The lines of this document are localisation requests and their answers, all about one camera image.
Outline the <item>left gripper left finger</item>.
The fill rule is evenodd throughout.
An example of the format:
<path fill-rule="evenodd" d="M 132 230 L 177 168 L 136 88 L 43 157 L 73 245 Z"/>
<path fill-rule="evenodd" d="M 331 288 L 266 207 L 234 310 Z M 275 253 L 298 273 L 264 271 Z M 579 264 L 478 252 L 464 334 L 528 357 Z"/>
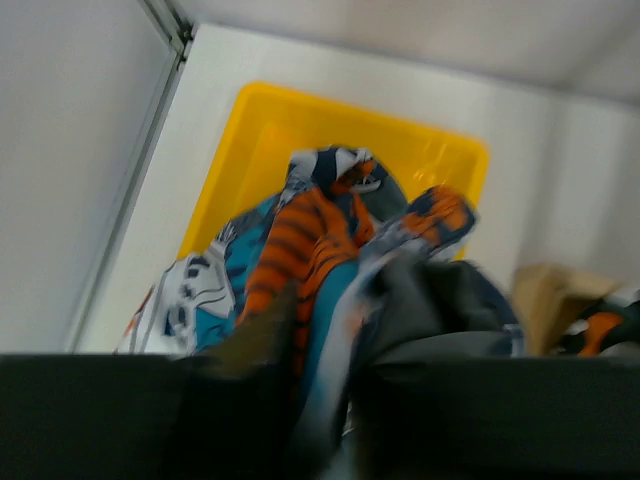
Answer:
<path fill-rule="evenodd" d="M 287 284 L 219 344 L 185 359 L 167 479 L 279 479 L 290 434 L 297 290 Z"/>

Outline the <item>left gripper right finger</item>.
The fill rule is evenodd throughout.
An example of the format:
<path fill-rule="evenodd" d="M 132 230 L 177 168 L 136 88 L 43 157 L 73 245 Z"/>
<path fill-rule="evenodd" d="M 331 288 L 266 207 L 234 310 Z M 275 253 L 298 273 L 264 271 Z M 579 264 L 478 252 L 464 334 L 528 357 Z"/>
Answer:
<path fill-rule="evenodd" d="M 348 384 L 359 479 L 457 471 L 443 404 L 428 373 L 444 360 L 509 357 L 508 302 L 472 264 L 402 253 L 367 288 L 374 302 Z"/>

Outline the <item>blue patterned print shorts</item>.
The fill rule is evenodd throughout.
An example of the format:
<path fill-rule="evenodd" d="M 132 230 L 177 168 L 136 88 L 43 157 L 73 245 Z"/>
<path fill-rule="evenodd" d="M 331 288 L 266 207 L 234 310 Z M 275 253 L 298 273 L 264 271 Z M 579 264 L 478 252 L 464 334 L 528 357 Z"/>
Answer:
<path fill-rule="evenodd" d="M 401 345 L 521 354 L 511 306 L 458 259 L 476 221 L 465 196 L 444 185 L 408 200 L 367 149 L 298 151 L 279 193 L 162 273 L 117 350 L 188 357 L 224 347 L 244 360 L 260 315 L 290 315 L 288 444 L 330 451 L 347 383 L 375 358 Z"/>

